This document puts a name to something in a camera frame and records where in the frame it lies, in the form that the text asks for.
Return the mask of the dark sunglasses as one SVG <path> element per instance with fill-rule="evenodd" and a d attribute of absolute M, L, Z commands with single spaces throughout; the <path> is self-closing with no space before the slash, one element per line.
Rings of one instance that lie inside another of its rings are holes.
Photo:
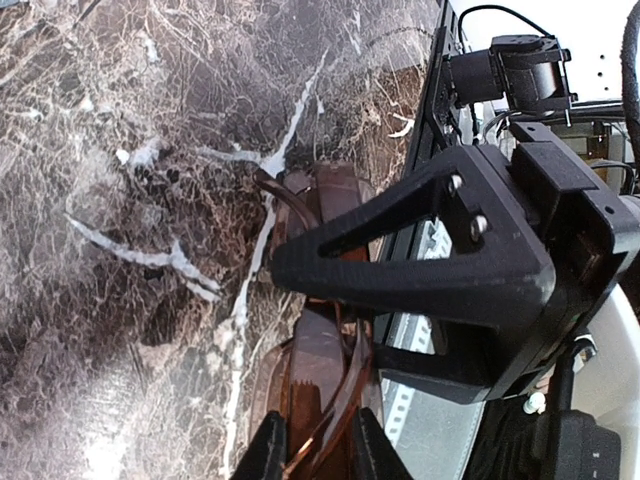
<path fill-rule="evenodd" d="M 277 201 L 274 246 L 360 206 L 369 189 L 347 164 L 320 164 L 283 182 L 258 170 L 254 181 Z M 283 479 L 356 478 L 351 424 L 370 386 L 370 327 L 347 306 L 308 297 L 292 337 L 263 358 L 250 432 L 253 439 L 270 411 L 285 419 Z"/>

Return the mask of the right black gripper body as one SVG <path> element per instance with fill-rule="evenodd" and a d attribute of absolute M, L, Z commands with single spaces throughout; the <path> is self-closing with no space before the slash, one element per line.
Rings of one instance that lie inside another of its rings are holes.
<path fill-rule="evenodd" d="M 522 395 L 572 347 L 639 251 L 639 222 L 626 205 L 547 126 L 516 122 L 510 157 L 486 160 L 504 209 L 502 259 L 551 261 L 556 286 L 532 320 L 443 320 L 444 354 L 421 354 L 387 345 L 375 364 L 392 381 L 459 403 Z M 441 218 L 461 252 L 489 230 L 486 217 Z"/>

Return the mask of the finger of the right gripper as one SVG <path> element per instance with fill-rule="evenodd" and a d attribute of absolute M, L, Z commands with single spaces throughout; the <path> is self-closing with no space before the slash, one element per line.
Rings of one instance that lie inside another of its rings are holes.
<path fill-rule="evenodd" d="M 445 150 L 384 193 L 278 247 L 275 280 L 502 280 L 500 236 L 505 214 L 486 160 L 490 147 Z M 381 263 L 343 259 L 343 253 L 432 216 L 469 221 L 482 214 L 489 230 L 467 252 L 444 260 Z"/>
<path fill-rule="evenodd" d="M 318 299 L 443 320 L 532 320 L 556 286 L 547 259 L 493 262 L 481 253 L 370 263 L 280 249 L 272 278 L 280 287 Z"/>

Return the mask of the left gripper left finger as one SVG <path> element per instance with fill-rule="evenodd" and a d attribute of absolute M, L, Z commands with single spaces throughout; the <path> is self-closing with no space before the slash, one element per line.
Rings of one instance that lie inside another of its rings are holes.
<path fill-rule="evenodd" d="M 282 480 L 286 455 L 286 421 L 278 411 L 270 411 L 230 479 Z"/>

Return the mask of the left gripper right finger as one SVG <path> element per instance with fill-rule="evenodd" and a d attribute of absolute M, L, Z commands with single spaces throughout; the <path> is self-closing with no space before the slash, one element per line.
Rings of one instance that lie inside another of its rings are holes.
<path fill-rule="evenodd" d="M 357 479 L 413 479 L 371 409 L 359 408 L 354 414 L 352 438 Z"/>

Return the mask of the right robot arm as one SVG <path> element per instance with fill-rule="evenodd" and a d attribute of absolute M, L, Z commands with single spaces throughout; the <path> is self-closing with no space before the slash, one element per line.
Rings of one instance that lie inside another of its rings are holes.
<path fill-rule="evenodd" d="M 280 246 L 274 282 L 379 312 L 422 314 L 434 354 L 379 345 L 388 379 L 484 416 L 467 479 L 635 479 L 639 200 L 558 138 L 576 97 L 547 32 L 467 50 L 436 32 L 409 170 Z"/>

